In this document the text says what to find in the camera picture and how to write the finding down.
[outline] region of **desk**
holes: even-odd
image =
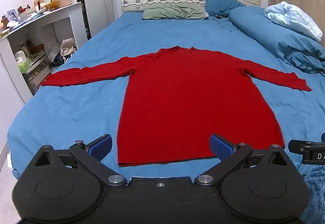
[[[33,95],[16,64],[14,53],[17,52],[17,49],[20,50],[17,46],[20,42],[25,41],[24,36],[26,34],[28,34],[30,40],[36,45],[44,43],[46,46],[52,38],[56,39],[52,23],[66,18],[70,20],[73,37],[78,49],[87,42],[80,2],[57,9],[27,22],[0,40],[0,55],[14,86],[25,103]]]

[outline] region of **bed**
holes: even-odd
[[[205,5],[205,0],[164,1]],[[239,1],[254,6],[260,6],[261,3],[261,0]],[[93,36],[59,70],[92,67],[117,61],[123,56],[135,57],[177,45],[221,51],[285,73],[294,72],[299,78],[305,79],[312,88],[311,92],[276,86],[254,78],[253,82],[272,108],[286,146],[291,139],[321,141],[321,135],[325,132],[325,77],[321,73],[303,73],[284,63],[240,31],[228,18],[144,21],[141,11],[152,2],[159,3],[161,0],[122,0],[124,14],[108,28]],[[240,45],[233,41],[235,39],[241,40]],[[126,179],[132,176],[190,176],[194,179],[219,162],[214,158],[119,167],[116,135],[127,84],[128,77],[120,77],[85,85],[39,89],[17,115],[8,132],[15,177],[19,178],[42,145],[50,144],[54,149],[67,149],[75,140],[88,143],[106,133],[113,138],[113,149],[102,162]],[[287,154],[299,172],[302,175],[307,174],[310,189],[318,190],[320,195],[319,189],[323,188],[320,183],[324,181],[320,181],[320,177],[324,176],[321,169],[301,164],[302,157],[297,154],[288,151]],[[317,197],[314,196],[311,202],[315,201]],[[310,205],[307,208],[304,220],[309,219],[308,223],[321,223],[323,216],[321,213],[315,215],[312,212],[314,207],[315,205]]]

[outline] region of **light blue blanket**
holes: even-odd
[[[176,45],[222,51],[286,73],[295,72],[305,79],[311,92],[254,78],[253,82],[274,111],[286,146],[291,139],[321,141],[325,132],[325,78],[321,74],[303,73],[284,63],[243,34],[227,18],[143,21],[141,16],[142,13],[124,14],[83,45],[60,70],[91,67],[114,62],[123,56],[138,56]],[[16,177],[44,144],[67,149],[75,140],[88,143],[105,133],[112,136],[113,149],[102,162],[126,179],[132,176],[190,176],[194,179],[219,162],[215,158],[118,167],[116,134],[127,83],[128,77],[120,77],[85,85],[40,88],[17,115],[8,132]],[[311,166],[301,165],[300,155],[289,153],[289,156],[301,174],[311,170]]]
[[[318,73],[325,67],[325,50],[315,40],[277,25],[264,15],[264,9],[244,6],[233,9],[229,20],[263,47],[307,73]]]

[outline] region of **silver bolt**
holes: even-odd
[[[76,143],[76,145],[82,145],[83,144],[83,140],[76,140],[74,142]]]
[[[124,177],[121,175],[111,175],[110,177],[108,177],[108,181],[113,184],[119,184],[123,182],[123,180]]]
[[[203,183],[203,184],[208,184],[208,183],[211,183],[213,181],[213,177],[210,176],[210,175],[200,175],[198,177],[198,181],[200,183]]]
[[[165,186],[165,184],[164,184],[164,183],[162,183],[162,182],[158,182],[158,183],[156,184],[156,186],[158,186],[158,187],[164,187],[164,186]]]

